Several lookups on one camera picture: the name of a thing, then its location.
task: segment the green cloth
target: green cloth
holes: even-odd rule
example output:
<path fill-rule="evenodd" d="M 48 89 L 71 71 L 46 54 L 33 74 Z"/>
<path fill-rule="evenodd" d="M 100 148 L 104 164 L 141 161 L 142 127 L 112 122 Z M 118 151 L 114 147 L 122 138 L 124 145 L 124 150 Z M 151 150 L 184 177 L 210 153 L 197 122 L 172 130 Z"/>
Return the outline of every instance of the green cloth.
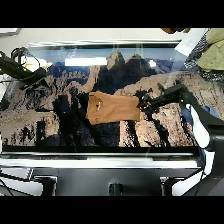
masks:
<path fill-rule="evenodd" d="M 213 44 L 202 54 L 197 64 L 207 72 L 224 71 L 224 29 L 213 28 L 210 31 L 206 34 L 206 41 Z"/>

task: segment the white paper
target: white paper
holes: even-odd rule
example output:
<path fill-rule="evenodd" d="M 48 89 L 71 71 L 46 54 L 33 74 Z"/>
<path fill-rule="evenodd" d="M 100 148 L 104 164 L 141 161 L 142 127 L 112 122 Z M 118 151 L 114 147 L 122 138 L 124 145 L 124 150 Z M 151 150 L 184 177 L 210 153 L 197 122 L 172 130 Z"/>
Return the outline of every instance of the white paper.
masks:
<path fill-rule="evenodd" d="M 191 28 L 189 33 L 176 46 L 175 50 L 188 56 L 207 31 L 208 28 Z"/>

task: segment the rock formation image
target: rock formation image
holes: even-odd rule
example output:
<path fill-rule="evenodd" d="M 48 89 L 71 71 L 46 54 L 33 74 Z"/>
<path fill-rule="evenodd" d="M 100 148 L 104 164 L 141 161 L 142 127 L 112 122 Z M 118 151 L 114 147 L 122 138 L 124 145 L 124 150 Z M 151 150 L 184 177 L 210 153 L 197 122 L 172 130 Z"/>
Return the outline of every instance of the rock formation image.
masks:
<path fill-rule="evenodd" d="M 216 82 L 187 71 L 161 74 L 148 59 L 134 54 L 124 60 L 120 51 L 107 57 L 107 65 L 70 68 L 56 63 L 48 70 L 47 88 L 21 91 L 10 83 L 0 103 L 0 131 L 5 146 L 191 146 L 180 121 L 180 107 L 171 103 L 152 115 L 141 112 L 140 122 L 120 121 L 90 125 L 86 118 L 88 93 L 101 91 L 117 96 L 147 92 L 159 96 L 165 88 L 186 85 L 200 105 L 212 106 L 224 119 L 223 89 Z"/>

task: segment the brown cloth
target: brown cloth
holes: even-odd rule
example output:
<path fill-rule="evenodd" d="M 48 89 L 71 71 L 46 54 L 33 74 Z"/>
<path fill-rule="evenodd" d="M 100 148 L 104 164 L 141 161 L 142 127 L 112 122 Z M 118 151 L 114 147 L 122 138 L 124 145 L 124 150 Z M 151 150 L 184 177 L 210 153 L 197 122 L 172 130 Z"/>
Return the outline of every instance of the brown cloth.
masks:
<path fill-rule="evenodd" d="M 90 92 L 87 118 L 91 125 L 116 121 L 140 121 L 138 97 L 114 96 L 106 93 Z"/>

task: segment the brown shirt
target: brown shirt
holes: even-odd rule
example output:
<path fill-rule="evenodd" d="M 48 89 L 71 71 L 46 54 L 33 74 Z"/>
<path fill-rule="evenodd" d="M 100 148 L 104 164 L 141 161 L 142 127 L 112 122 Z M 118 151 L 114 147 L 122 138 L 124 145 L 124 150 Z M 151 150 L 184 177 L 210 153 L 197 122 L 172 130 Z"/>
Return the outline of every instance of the brown shirt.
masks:
<path fill-rule="evenodd" d="M 87 118 L 91 125 L 124 120 L 140 121 L 137 108 L 138 97 L 114 96 L 106 93 L 90 92 Z"/>

